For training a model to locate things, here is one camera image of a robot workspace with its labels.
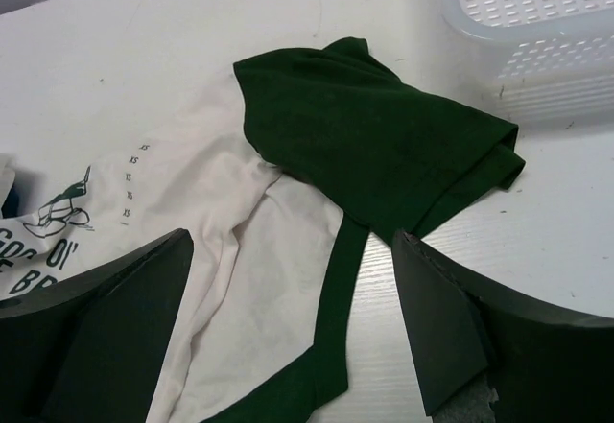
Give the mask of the white and green t-shirt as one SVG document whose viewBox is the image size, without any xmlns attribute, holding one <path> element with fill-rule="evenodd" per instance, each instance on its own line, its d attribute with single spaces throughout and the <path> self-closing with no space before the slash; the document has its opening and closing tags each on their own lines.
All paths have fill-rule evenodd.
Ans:
<svg viewBox="0 0 614 423">
<path fill-rule="evenodd" d="M 305 422 L 347 391 L 368 237 L 425 236 L 507 189 L 517 134 L 403 83 L 361 38 L 244 59 L 195 109 L 1 222 L 1 303 L 185 229 L 190 272 L 143 422 Z"/>
</svg>

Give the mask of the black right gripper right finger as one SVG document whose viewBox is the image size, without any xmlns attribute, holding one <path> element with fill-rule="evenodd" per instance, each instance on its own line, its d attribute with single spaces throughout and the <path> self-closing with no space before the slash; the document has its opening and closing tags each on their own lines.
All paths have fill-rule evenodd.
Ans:
<svg viewBox="0 0 614 423">
<path fill-rule="evenodd" d="M 397 232 L 393 268 L 435 422 L 609 422 L 613 321 L 522 294 Z"/>
</svg>

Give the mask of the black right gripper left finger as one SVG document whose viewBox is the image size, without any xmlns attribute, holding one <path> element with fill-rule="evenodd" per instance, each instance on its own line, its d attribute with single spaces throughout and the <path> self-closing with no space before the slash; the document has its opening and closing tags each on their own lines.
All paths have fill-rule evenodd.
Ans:
<svg viewBox="0 0 614 423">
<path fill-rule="evenodd" d="M 2 421 L 145 421 L 192 257 L 177 229 L 2 301 Z"/>
</svg>

